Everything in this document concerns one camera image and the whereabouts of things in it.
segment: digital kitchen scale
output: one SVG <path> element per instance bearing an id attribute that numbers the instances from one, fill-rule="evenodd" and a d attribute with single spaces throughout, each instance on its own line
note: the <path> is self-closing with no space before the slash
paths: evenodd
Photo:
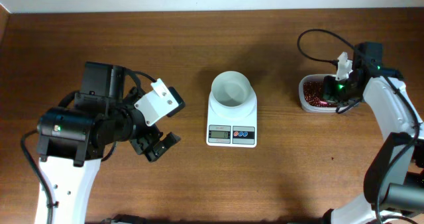
<path id="1" fill-rule="evenodd" d="M 247 78 L 223 72 L 212 83 L 207 111 L 206 143 L 254 148 L 257 140 L 257 100 Z"/>

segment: wooden table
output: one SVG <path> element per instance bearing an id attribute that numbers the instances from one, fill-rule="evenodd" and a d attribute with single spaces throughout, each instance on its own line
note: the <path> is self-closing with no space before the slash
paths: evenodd
<path id="1" fill-rule="evenodd" d="M 87 221 L 118 213 L 290 221 L 320 217 L 349 202 L 362 192 L 382 136 L 367 104 L 346 115 L 301 109 L 301 78 L 335 73 L 297 51 L 297 36 L 309 28 L 329 29 L 352 43 L 382 42 L 386 65 L 403 72 L 409 97 L 424 115 L 424 9 L 11 15 L 0 51 L 1 222 L 34 221 L 38 182 L 19 139 L 80 88 L 88 60 L 162 78 L 187 107 L 158 123 L 182 137 L 158 162 L 148 163 L 121 143 L 101 165 Z M 306 36 L 303 47 L 328 59 L 343 51 L 352 55 L 326 34 Z M 211 82 L 227 70 L 245 74 L 257 94 L 256 148 L 205 143 Z M 35 156 L 35 137 L 28 146 Z"/>

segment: black cable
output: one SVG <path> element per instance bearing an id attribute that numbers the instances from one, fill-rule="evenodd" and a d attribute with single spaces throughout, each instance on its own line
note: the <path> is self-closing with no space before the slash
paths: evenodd
<path id="1" fill-rule="evenodd" d="M 335 34 L 331 31 L 325 30 L 325 29 L 321 29 L 321 28 L 312 28 L 312 29 L 308 29 L 305 32 L 301 33 L 299 35 L 299 38 L 297 38 L 297 49 L 299 50 L 299 52 L 304 55 L 306 58 L 317 61 L 317 62 L 328 62 L 331 63 L 334 66 L 338 66 L 339 61 L 338 60 L 324 60 L 324 59 L 318 59 L 318 58 L 313 58 L 309 55 L 307 55 L 301 48 L 300 48 L 300 40 L 303 37 L 303 35 L 309 33 L 309 32 L 324 32 L 326 34 L 329 34 L 337 39 L 339 39 L 340 41 L 342 41 L 344 44 L 346 44 L 349 48 L 351 48 L 356 54 L 358 54 L 359 56 L 361 56 L 366 62 L 370 63 L 370 61 L 372 61 L 372 58 L 368 58 L 364 53 L 362 53 L 361 51 L 359 51 L 359 49 L 355 48 L 355 46 L 353 46 L 350 42 L 348 42 L 346 39 L 342 38 L 340 35 Z"/>
<path id="2" fill-rule="evenodd" d="M 134 73 L 135 73 L 135 74 L 138 74 L 138 75 L 142 75 L 142 76 L 146 77 L 147 79 L 149 79 L 149 80 L 150 80 L 150 81 L 152 81 L 152 82 L 156 82 L 156 79 L 154 79 L 153 77 L 151 77 L 151 76 L 150 76 L 150 75 L 148 75 L 148 74 L 145 74 L 144 72 L 134 71 Z"/>
<path id="3" fill-rule="evenodd" d="M 406 221 L 408 223 L 412 223 L 412 224 L 418 224 L 418 222 L 408 218 L 408 217 L 404 217 L 404 216 L 397 216 L 397 215 L 385 215 L 383 216 L 383 221 L 387 221 L 389 219 L 398 219 L 398 220 L 403 220 Z M 378 221 L 377 219 L 374 219 L 373 221 L 370 222 L 370 224 L 375 224 L 376 221 Z"/>
<path id="4" fill-rule="evenodd" d="M 53 204 L 53 198 L 52 198 L 52 193 L 50 192 L 50 189 L 48 188 L 47 182 L 44 179 L 43 175 L 41 174 L 40 169 L 38 168 L 38 166 L 35 164 L 34 159 L 32 158 L 31 154 L 29 153 L 27 147 L 25 146 L 25 140 L 33 135 L 37 133 L 37 130 L 33 130 L 30 131 L 28 133 L 26 133 L 25 135 L 22 136 L 21 138 L 21 148 L 22 151 L 24 152 L 25 158 L 28 160 L 32 171 L 34 171 L 35 175 L 38 178 L 38 181 L 40 181 L 42 188 L 44 189 L 44 193 L 46 194 L 46 199 L 47 199 L 47 224 L 51 224 L 53 221 L 53 207 L 56 206 L 56 204 Z"/>
<path id="5" fill-rule="evenodd" d="M 125 73 L 126 73 L 126 75 L 128 75 L 128 76 L 130 76 L 131 77 L 131 79 L 134 81 L 134 83 L 135 83 L 135 86 L 137 87 L 137 90 L 138 90 L 138 92 L 140 93 L 142 90 L 141 90 L 141 82 L 140 82 L 140 79 L 137 77 L 137 75 L 135 74 L 135 72 L 134 71 L 132 71 L 132 70 L 130 70 L 130 69 L 128 69 L 128 68 L 126 68 L 125 69 Z"/>
<path id="6" fill-rule="evenodd" d="M 74 100 L 74 97 L 75 97 L 75 94 L 77 93 L 78 91 L 73 91 L 73 92 L 71 92 L 71 93 L 69 93 L 69 94 L 67 94 L 60 102 L 59 102 L 59 107 L 67 107 L 73 100 Z"/>
<path id="7" fill-rule="evenodd" d="M 341 107 L 337 107 L 336 108 L 336 113 L 337 114 L 343 114 L 344 112 L 352 109 L 353 107 L 357 106 L 360 103 L 360 99 L 357 99 L 354 103 L 350 104 L 348 107 L 344 108 L 342 111 L 339 111 Z"/>
<path id="8" fill-rule="evenodd" d="M 108 159 L 112 156 L 112 154 L 114 153 L 114 151 L 115 151 L 115 150 L 116 150 L 116 148 L 117 148 L 117 145 L 118 145 L 118 141 L 115 141 L 115 142 L 112 144 L 112 148 L 109 150 L 109 152 L 106 154 L 106 156 L 104 156 L 104 157 L 101 159 L 101 161 L 102 161 L 102 162 L 104 162 L 104 161 L 108 160 Z"/>

